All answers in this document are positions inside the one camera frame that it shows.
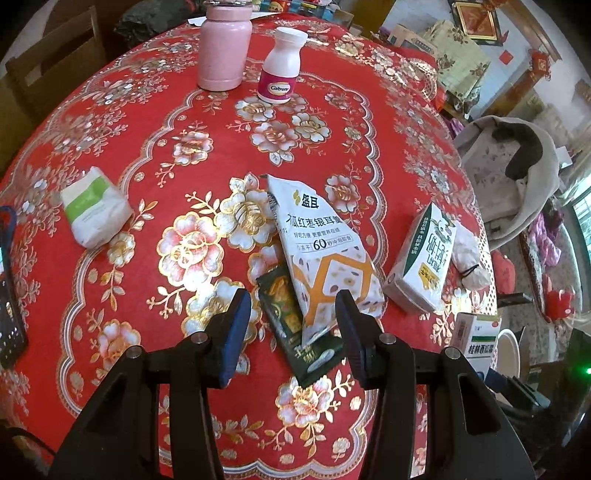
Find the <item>metal screw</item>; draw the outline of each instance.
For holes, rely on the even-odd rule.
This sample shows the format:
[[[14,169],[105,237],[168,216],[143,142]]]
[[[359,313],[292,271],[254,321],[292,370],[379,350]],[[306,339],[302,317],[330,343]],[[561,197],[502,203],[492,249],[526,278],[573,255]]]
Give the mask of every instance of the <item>metal screw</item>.
[[[452,347],[452,346],[450,348],[445,349],[445,354],[447,355],[448,358],[451,358],[452,360],[457,360],[461,356],[460,351],[457,348]]]
[[[191,341],[193,343],[205,343],[207,342],[207,339],[209,337],[207,336],[207,333],[205,332],[195,332],[194,334],[191,335]]]
[[[392,333],[380,333],[379,341],[384,345],[392,345],[396,343],[396,337]]]
[[[141,354],[142,348],[138,345],[130,346],[125,352],[125,355],[127,355],[129,358],[138,358]]]

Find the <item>picture frame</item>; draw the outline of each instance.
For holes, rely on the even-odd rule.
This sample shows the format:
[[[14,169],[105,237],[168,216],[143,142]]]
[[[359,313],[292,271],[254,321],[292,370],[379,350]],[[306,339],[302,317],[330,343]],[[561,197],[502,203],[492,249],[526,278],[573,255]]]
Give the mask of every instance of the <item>picture frame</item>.
[[[502,47],[502,33],[496,11],[489,12],[478,0],[447,0],[457,27],[478,45]]]

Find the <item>floral tablecloth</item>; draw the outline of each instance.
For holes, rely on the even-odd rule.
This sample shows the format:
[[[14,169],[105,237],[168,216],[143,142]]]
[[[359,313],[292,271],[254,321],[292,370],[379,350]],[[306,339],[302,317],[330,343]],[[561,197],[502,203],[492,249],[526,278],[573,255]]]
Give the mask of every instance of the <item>floral tablecloth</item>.
[[[271,106],[254,92],[280,25],[310,40],[297,93]],[[198,49],[199,29],[182,26],[123,55],[48,117],[3,179],[1,202],[18,212],[12,261],[30,340],[15,368],[0,372],[3,409],[57,449],[127,347],[176,344],[245,286],[252,313],[238,371],[209,395],[228,478],[356,478],[376,393],[359,388],[346,361],[307,389],[291,376],[258,301],[255,279],[281,256],[259,176],[301,180],[325,196],[382,280],[430,201],[480,238],[492,272],[472,188],[430,104],[431,67],[338,26],[283,15],[255,24],[243,83],[210,93],[196,87]],[[119,184],[135,212],[110,243],[85,251],[58,192],[90,166]],[[494,290],[458,285],[452,269],[437,314],[389,302],[381,322],[438,351],[459,311],[496,311]],[[425,399],[419,387],[414,474],[425,461]],[[169,406],[162,388],[164,471]]]

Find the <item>window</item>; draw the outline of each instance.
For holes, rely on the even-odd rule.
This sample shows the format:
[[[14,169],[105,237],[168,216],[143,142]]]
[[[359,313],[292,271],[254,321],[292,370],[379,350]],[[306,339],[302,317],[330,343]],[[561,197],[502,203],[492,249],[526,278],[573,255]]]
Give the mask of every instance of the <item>window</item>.
[[[591,194],[587,194],[574,204],[574,212],[579,218],[585,243],[587,244],[587,252],[591,257]]]

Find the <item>pink thermos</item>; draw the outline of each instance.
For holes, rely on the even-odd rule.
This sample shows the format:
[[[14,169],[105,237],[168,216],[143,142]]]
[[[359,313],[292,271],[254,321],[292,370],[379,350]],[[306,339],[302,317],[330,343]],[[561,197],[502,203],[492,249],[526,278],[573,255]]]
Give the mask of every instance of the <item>pink thermos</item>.
[[[251,0],[209,0],[207,20],[201,26],[197,84],[223,92],[242,82],[251,41]]]

